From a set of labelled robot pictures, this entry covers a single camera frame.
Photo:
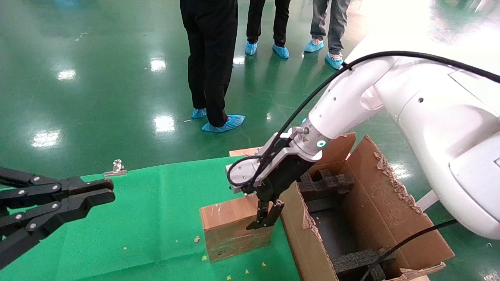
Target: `open cardboard box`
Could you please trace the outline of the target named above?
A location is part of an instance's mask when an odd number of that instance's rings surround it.
[[[354,133],[331,141],[323,150],[322,159],[308,172],[328,169],[332,175],[351,176],[354,187],[343,198],[340,210],[357,250],[393,247],[433,226],[405,186],[397,181],[386,158],[368,135],[349,155],[355,141]],[[297,182],[280,199],[285,202],[281,219],[302,281],[338,281],[325,248],[331,241],[320,235],[321,225],[316,225],[310,216]],[[401,281],[444,268],[443,261],[454,253],[438,231],[431,231],[402,246],[394,255],[395,261],[384,268],[386,279]]]

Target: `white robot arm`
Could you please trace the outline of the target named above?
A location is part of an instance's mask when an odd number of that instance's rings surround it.
[[[362,49],[356,47],[346,61],[356,59]],[[500,239],[500,85],[427,59],[381,57],[344,71],[301,126],[281,134],[281,148],[253,186],[245,182],[258,170],[258,157],[226,167],[231,188],[256,191],[262,206],[273,201],[279,209],[279,194],[321,158],[327,142],[383,108],[446,209],[472,232]],[[270,148],[275,136],[257,156]],[[274,224],[276,210],[269,216],[258,215],[249,228]]]

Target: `green cloth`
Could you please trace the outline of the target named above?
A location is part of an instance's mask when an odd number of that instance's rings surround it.
[[[199,209],[242,196],[232,193],[224,173],[234,160],[174,163],[113,177],[115,202],[63,225],[1,270],[0,280],[226,281],[230,275],[232,281],[299,281],[281,221],[268,246],[202,261],[207,253]]]

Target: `foot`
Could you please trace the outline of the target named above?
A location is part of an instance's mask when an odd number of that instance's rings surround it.
[[[246,42],[246,46],[245,46],[245,54],[249,55],[249,56],[253,56],[255,54],[255,52],[257,52],[257,43],[258,42],[255,42],[255,44],[252,44],[250,42]]]
[[[288,53],[287,47],[278,47],[276,44],[272,45],[272,50],[278,54],[278,56],[282,57],[283,59],[288,59],[290,54]]]
[[[326,61],[327,64],[329,64],[332,68],[334,68],[336,70],[339,70],[342,66],[342,63],[344,62],[341,54],[339,54],[339,53],[332,54],[330,52],[326,53],[324,60]]]
[[[229,114],[227,117],[228,120],[222,127],[216,127],[212,126],[210,123],[206,123],[201,129],[206,132],[222,133],[237,128],[245,120],[245,116],[243,115]]]
[[[202,118],[207,116],[207,108],[201,108],[201,109],[194,109],[191,115],[191,118]]]
[[[304,52],[308,52],[308,53],[312,53],[312,52],[316,52],[318,50],[321,50],[323,47],[325,46],[325,44],[323,44],[323,41],[322,40],[319,40],[319,39],[312,39],[306,46],[305,46],[305,49],[304,49]]]

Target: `cable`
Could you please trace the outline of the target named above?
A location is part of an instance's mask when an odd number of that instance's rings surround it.
[[[445,58],[442,56],[437,56],[433,54],[428,54],[428,53],[422,53],[422,52],[414,52],[414,51],[382,51],[382,52],[375,52],[369,55],[362,56],[358,59],[353,60],[351,63],[344,63],[341,69],[339,69],[336,73],[334,73],[332,76],[328,77],[321,85],[319,85],[303,102],[302,104],[297,107],[297,109],[292,113],[290,118],[283,124],[281,129],[279,129],[277,135],[274,137],[272,142],[269,145],[269,148],[264,151],[262,155],[255,155],[252,157],[245,157],[242,158],[229,167],[227,170],[227,180],[229,183],[231,183],[234,186],[245,186],[245,185],[250,185],[253,186],[255,183],[255,180],[257,177],[262,173],[262,171],[271,163],[273,160],[274,156],[278,154],[278,151],[274,153],[274,155],[271,155],[274,146],[280,139],[280,136],[282,133],[285,132],[285,130],[289,127],[289,125],[292,123],[292,121],[299,115],[299,113],[306,107],[306,105],[326,86],[328,85],[331,81],[333,81],[335,78],[337,78],[339,75],[346,71],[351,71],[356,65],[373,60],[373,59],[379,59],[379,58],[384,58],[384,57],[410,57],[410,58],[418,58],[418,59],[425,59],[433,62],[438,62],[444,65],[448,65],[451,67],[455,67],[461,70],[468,71],[470,73],[479,75],[481,77],[487,78],[493,82],[499,83],[500,84],[500,76],[496,75],[494,73],[491,73],[489,71],[465,64],[463,62],[459,62],[453,59]],[[236,166],[236,164],[239,164],[245,160],[250,160],[250,159],[260,159],[260,165],[258,166],[257,170],[255,171],[255,174],[248,180],[235,183],[231,180],[231,171],[233,168]]]
[[[364,273],[363,277],[359,280],[359,281],[365,281],[365,279],[368,277],[368,275],[370,274],[370,272],[372,271],[372,269],[378,265],[379,263],[381,263],[383,260],[385,260],[390,254],[396,252],[397,249],[401,248],[401,246],[403,246],[404,244],[412,241],[413,239],[419,237],[419,236],[422,236],[428,232],[431,232],[431,231],[435,231],[435,230],[438,230],[440,228],[444,228],[444,227],[447,227],[447,226],[450,226],[450,225],[453,225],[453,224],[456,224],[458,223],[458,221],[456,219],[452,219],[452,220],[449,220],[449,221],[446,221],[446,222],[443,222],[443,223],[440,223],[440,224],[437,224],[437,225],[434,225],[434,226],[431,226],[431,227],[428,227],[422,231],[419,231],[415,234],[413,234],[412,236],[406,238],[405,240],[399,242],[396,246],[392,247],[389,251],[387,251],[385,254],[381,255],[374,263],[372,263],[369,267],[368,267],[368,270]]]

